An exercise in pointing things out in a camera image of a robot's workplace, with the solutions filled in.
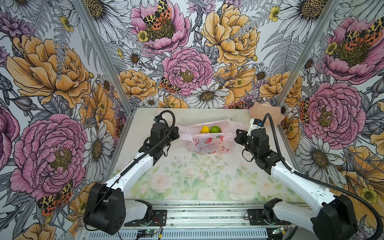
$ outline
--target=purple flower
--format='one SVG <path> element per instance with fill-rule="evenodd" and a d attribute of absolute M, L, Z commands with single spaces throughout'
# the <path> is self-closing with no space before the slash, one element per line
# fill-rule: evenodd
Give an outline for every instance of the purple flower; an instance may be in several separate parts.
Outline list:
<path fill-rule="evenodd" d="M 24 129 L 15 144 L 16 168 L 11 189 L 31 194 L 37 200 L 55 195 L 69 181 L 77 187 L 85 175 L 82 167 L 87 133 L 65 114 L 53 114 Z"/>
<path fill-rule="evenodd" d="M 352 143 L 363 130 L 366 119 L 357 89 L 347 83 L 320 84 L 310 97 L 307 111 L 310 118 L 304 124 L 307 136 L 315 135 L 335 150 Z"/>
<path fill-rule="evenodd" d="M 143 20 L 146 16 L 155 14 L 157 3 L 154 7 L 149 5 L 147 8 L 144 8 L 140 5 L 140 8 L 131 9 L 131 25 L 133 25 L 131 32 L 137 34 L 139 41 L 142 42 L 146 50 L 152 55 L 174 51 L 180 46 L 185 46 L 188 42 L 190 31 L 189 18 L 184 18 L 177 4 L 173 6 L 170 1 L 167 2 L 168 8 L 172 11 L 172 16 L 170 20 L 163 23 L 164 27 L 159 30 L 153 30 Z"/>
<path fill-rule="evenodd" d="M 328 47 L 321 67 L 323 72 L 339 81 L 361 84 L 375 76 L 384 67 L 384 38 L 371 45 L 362 43 L 352 50 L 346 49 L 345 34 L 348 31 L 361 32 L 368 29 L 374 21 L 366 23 L 358 18 L 347 17 L 328 38 Z"/>
<path fill-rule="evenodd" d="M 0 67 L 5 68 L 5 65 L 7 63 L 7 56 L 9 56 L 9 54 L 4 49 L 4 47 L 0 47 Z"/>
<path fill-rule="evenodd" d="M 30 28 L 29 23 L 25 23 L 22 19 L 12 17 L 8 12 L 0 12 L 0 31 L 7 34 L 10 38 L 22 35 L 31 37 L 35 30 Z"/>
<path fill-rule="evenodd" d="M 240 9 L 243 6 L 244 0 L 224 0 L 224 4 L 233 5 L 234 8 Z"/>
<path fill-rule="evenodd" d="M 19 123 L 12 113 L 0 106 L 0 170 L 8 162 L 12 152 L 12 142 L 20 132 Z"/>
<path fill-rule="evenodd" d="M 188 12 L 195 13 L 203 11 L 206 15 L 215 10 L 216 0 L 190 0 L 187 2 L 189 5 Z"/>
<path fill-rule="evenodd" d="M 164 77 L 169 83 L 178 86 L 179 94 L 189 96 L 192 90 L 212 81 L 212 66 L 209 57 L 193 48 L 178 48 L 171 57 L 162 62 Z"/>

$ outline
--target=pink peony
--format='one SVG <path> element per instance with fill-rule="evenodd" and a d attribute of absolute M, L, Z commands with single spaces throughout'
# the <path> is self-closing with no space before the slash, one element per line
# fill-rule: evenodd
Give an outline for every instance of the pink peony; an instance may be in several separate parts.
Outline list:
<path fill-rule="evenodd" d="M 336 150 L 355 140 L 366 119 L 357 89 L 347 83 L 320 84 L 310 97 L 308 116 L 310 121 L 304 124 L 307 136 L 315 135 Z"/>
<path fill-rule="evenodd" d="M 16 168 L 10 178 L 11 189 L 31 194 L 39 200 L 60 192 L 65 184 L 77 187 L 85 175 L 82 167 L 87 133 L 65 114 L 36 121 L 24 129 L 15 144 Z"/>
<path fill-rule="evenodd" d="M 192 90 L 212 81 L 212 66 L 207 55 L 193 48 L 178 48 L 171 57 L 163 60 L 164 77 L 178 86 L 179 94 L 189 96 Z"/>
<path fill-rule="evenodd" d="M 176 4 L 175 6 L 172 5 L 170 1 L 167 1 L 168 8 L 172 11 L 171 16 L 171 24 L 174 27 L 174 33 L 172 34 L 172 37 L 169 38 L 168 36 L 158 38 L 158 39 L 148 39 L 147 41 L 143 42 L 143 45 L 151 54 L 161 54 L 163 52 L 170 52 L 174 51 L 179 46 L 184 46 L 188 42 L 189 38 L 189 30 L 190 30 L 190 22 L 189 18 L 184 18 L 183 13 L 180 13 L 179 6 Z M 131 32 L 133 34 L 138 34 L 140 31 L 147 31 L 147 25 L 144 23 L 144 18 L 149 15 L 154 15 L 157 11 L 157 3 L 154 7 L 148 5 L 147 8 L 144 8 L 142 5 L 140 5 L 140 8 L 132 8 L 131 9 L 131 25 L 133 28 L 131 28 Z"/>
<path fill-rule="evenodd" d="M 372 45 L 363 44 L 348 51 L 345 48 L 345 34 L 354 30 L 361 32 L 368 29 L 374 22 L 361 22 L 358 18 L 347 17 L 334 31 L 334 36 L 328 38 L 328 47 L 322 69 L 324 73 L 339 81 L 349 81 L 361 84 L 375 76 L 384 67 L 384 37 Z"/>
<path fill-rule="evenodd" d="M 20 132 L 19 123 L 12 113 L 0 106 L 0 170 L 8 162 L 12 152 L 12 142 Z"/>

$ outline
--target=green lime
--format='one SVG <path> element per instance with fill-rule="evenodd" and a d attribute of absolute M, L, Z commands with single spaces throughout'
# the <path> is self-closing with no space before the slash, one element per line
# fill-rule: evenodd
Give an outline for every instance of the green lime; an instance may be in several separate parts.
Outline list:
<path fill-rule="evenodd" d="M 221 129 L 218 126 L 211 127 L 210 133 L 219 133 Z"/>

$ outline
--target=yellow lemon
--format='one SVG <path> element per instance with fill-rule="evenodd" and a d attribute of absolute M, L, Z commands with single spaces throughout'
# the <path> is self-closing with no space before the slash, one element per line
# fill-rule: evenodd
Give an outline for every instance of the yellow lemon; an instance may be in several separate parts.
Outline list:
<path fill-rule="evenodd" d="M 204 126 L 203 129 L 201 130 L 201 133 L 209 133 L 209 127 Z"/>

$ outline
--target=flower bud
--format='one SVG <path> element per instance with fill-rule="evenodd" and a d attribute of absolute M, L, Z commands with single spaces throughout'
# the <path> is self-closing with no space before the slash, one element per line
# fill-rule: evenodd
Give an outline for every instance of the flower bud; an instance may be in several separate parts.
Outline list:
<path fill-rule="evenodd" d="M 23 111 L 37 110 L 36 104 L 28 97 L 17 97 L 10 100 Z"/>
<path fill-rule="evenodd" d="M 372 97 L 376 98 L 379 94 L 384 93 L 384 78 L 380 78 L 372 86 Z"/>
<path fill-rule="evenodd" d="M 8 78 L 0 74 L 0 90 L 10 91 L 12 89 L 12 83 Z"/>

